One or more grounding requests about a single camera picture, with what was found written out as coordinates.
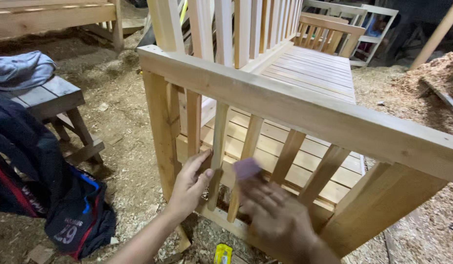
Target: person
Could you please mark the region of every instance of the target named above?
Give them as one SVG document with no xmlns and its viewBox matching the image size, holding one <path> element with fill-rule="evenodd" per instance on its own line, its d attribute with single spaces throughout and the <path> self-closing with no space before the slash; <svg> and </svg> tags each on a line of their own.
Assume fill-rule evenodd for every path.
<svg viewBox="0 0 453 264">
<path fill-rule="evenodd" d="M 213 170 L 200 173 L 212 154 L 207 150 L 186 161 L 176 178 L 167 207 L 117 252 L 108 264 L 144 264 L 165 239 L 199 205 Z M 252 218 L 253 233 L 285 263 L 338 264 L 339 259 L 314 233 L 308 210 L 275 183 L 256 181 L 241 186 L 241 203 Z"/>
</svg>

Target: human hand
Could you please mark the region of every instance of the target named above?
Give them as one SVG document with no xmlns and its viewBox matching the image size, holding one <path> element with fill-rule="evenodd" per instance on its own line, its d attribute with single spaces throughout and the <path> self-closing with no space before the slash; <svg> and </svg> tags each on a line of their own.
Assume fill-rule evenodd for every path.
<svg viewBox="0 0 453 264">
<path fill-rule="evenodd" d="M 239 184 L 243 208 L 252 217 L 249 239 L 285 263 L 309 263 L 319 238 L 307 208 L 276 183 L 255 178 Z"/>
<path fill-rule="evenodd" d="M 202 163 L 211 153 L 212 150 L 208 149 L 190 157 L 176 178 L 166 211 L 173 214 L 179 222 L 199 205 L 199 198 L 212 179 L 212 169 L 207 169 L 202 174 L 199 171 Z"/>
</svg>

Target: wooden stool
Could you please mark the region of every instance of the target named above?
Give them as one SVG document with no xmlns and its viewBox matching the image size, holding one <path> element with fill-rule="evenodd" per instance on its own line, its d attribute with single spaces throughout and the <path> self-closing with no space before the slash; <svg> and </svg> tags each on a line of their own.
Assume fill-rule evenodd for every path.
<svg viewBox="0 0 453 264">
<path fill-rule="evenodd" d="M 84 147 L 66 158 L 69 163 L 78 165 L 90 158 L 103 163 L 99 152 L 105 149 L 105 145 L 88 132 L 77 108 L 85 103 L 80 88 L 54 76 L 41 86 L 0 94 L 23 105 L 37 120 L 51 123 L 63 141 L 70 141 L 65 127 L 77 134 Z"/>
</svg>

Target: sawdust pile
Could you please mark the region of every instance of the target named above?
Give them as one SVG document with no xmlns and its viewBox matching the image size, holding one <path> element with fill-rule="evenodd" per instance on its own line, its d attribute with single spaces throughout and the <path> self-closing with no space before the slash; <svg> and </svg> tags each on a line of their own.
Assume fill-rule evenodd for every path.
<svg viewBox="0 0 453 264">
<path fill-rule="evenodd" d="M 453 75 L 453 53 L 406 70 L 403 66 L 353 70 L 357 104 L 453 135 L 453 114 L 446 104 L 434 93 L 418 98 L 426 89 L 421 77 L 453 97 L 453 81 L 447 81 Z"/>
<path fill-rule="evenodd" d="M 357 104 L 453 135 L 453 114 L 446 104 L 433 93 L 418 98 L 426 89 L 419 82 L 421 77 L 453 98 L 453 53 L 407 70 L 403 66 L 354 69 Z M 344 260 L 347 263 L 363 260 L 369 263 L 453 263 L 453 183 L 389 227 L 384 235 L 388 262 L 375 258 L 376 255 L 368 258 L 365 247 L 371 249 L 370 242 L 375 246 L 376 238 Z"/>
</svg>

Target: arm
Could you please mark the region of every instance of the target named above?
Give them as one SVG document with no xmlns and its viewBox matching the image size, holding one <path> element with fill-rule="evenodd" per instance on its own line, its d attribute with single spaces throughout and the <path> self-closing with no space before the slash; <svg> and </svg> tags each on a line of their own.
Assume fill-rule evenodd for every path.
<svg viewBox="0 0 453 264">
<path fill-rule="evenodd" d="M 176 178 L 166 209 L 124 245 L 108 264 L 144 264 L 153 260 L 166 238 L 199 205 L 199 198 L 208 186 L 213 170 L 207 169 L 202 174 L 198 170 L 211 153 L 209 149 L 186 161 Z"/>
</svg>

